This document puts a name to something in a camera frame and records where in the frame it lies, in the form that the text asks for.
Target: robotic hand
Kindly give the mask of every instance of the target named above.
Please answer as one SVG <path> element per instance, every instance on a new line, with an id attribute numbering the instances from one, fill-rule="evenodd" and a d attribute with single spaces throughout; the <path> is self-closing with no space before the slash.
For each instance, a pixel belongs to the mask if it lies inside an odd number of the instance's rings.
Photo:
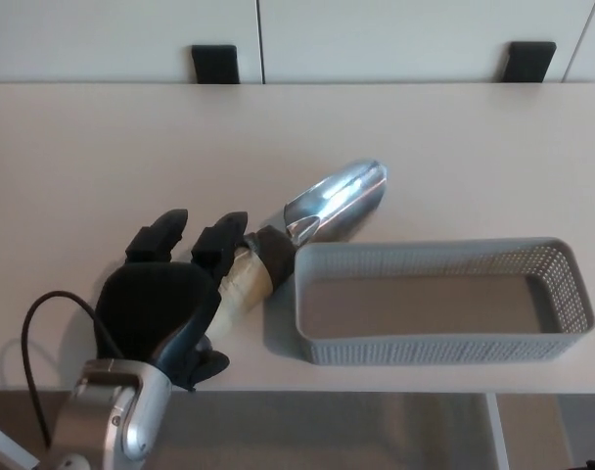
<path id="1" fill-rule="evenodd" d="M 107 279 L 96 316 L 119 351 L 96 327 L 98 359 L 85 364 L 39 470 L 140 469 L 172 384 L 193 392 L 229 364 L 205 336 L 213 318 L 249 309 L 293 271 L 289 237 L 269 226 L 245 236 L 246 212 L 206 228 L 191 262 L 171 261 L 186 221 L 174 210 L 143 227 Z"/>

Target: mesh basket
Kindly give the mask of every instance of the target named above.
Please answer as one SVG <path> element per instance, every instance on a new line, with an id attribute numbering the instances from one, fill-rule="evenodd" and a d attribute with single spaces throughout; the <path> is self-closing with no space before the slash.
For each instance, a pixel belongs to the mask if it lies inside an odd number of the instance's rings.
<path id="1" fill-rule="evenodd" d="M 381 306 L 380 310 L 376 306 L 374 309 L 360 309 L 346 305 L 344 312 L 338 312 L 336 305 L 341 303 L 343 296 L 351 297 L 349 291 L 352 285 L 347 282 L 348 291 L 345 292 L 339 288 L 335 292 L 330 289 L 326 297 L 326 286 L 331 281 L 339 284 L 356 279 L 395 279 L 403 286 L 411 278 L 425 279 L 427 286 L 432 285 L 430 279 L 437 278 L 521 278 L 523 282 L 538 286 L 546 305 L 542 311 L 535 311 L 534 315 L 539 316 L 545 325 L 551 326 L 524 332 L 502 332 L 499 329 L 478 332 L 476 328 L 470 328 L 470 332 L 453 329 L 434 334 L 431 325 L 431 331 L 426 334 L 417 331 L 414 334 L 400 331 L 392 334 L 386 329 L 373 334 L 374 328 L 371 328 L 372 334 L 366 335 L 360 330 L 346 335 L 330 333 L 335 331 L 335 325 L 343 330 L 347 323 L 360 326 L 378 322 L 378 315 L 383 309 L 388 311 L 386 315 L 389 317 L 389 310 L 394 309 L 393 314 L 397 315 L 401 324 L 409 316 L 422 314 L 421 311 L 405 310 L 403 295 L 396 298 L 398 305 L 386 305 L 380 299 L 377 303 Z M 317 285 L 320 286 L 319 297 L 323 295 L 323 300 L 314 301 L 311 299 L 311 288 Z M 495 284 L 495 289 L 499 289 L 499 286 L 499 283 Z M 562 241 L 549 238 L 413 244 L 313 244 L 302 248 L 297 254 L 296 292 L 297 329 L 307 357 L 318 364 L 474 363 L 550 359 L 566 350 L 595 325 L 572 251 Z M 487 312 L 481 312 L 478 318 L 488 323 L 487 319 L 492 313 L 493 308 L 490 307 Z M 440 318 L 447 319 L 451 325 L 453 314 L 443 308 L 435 314 L 435 322 L 438 323 Z M 501 314 L 510 315 L 511 312 L 501 311 Z"/>

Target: silver scoop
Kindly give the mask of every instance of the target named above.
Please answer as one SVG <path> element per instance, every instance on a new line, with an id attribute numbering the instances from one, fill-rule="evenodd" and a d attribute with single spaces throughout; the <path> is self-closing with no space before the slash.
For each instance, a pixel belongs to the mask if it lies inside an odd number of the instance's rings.
<path id="1" fill-rule="evenodd" d="M 349 164 L 285 206 L 287 233 L 296 247 L 348 240 L 378 207 L 387 168 L 375 160 Z"/>

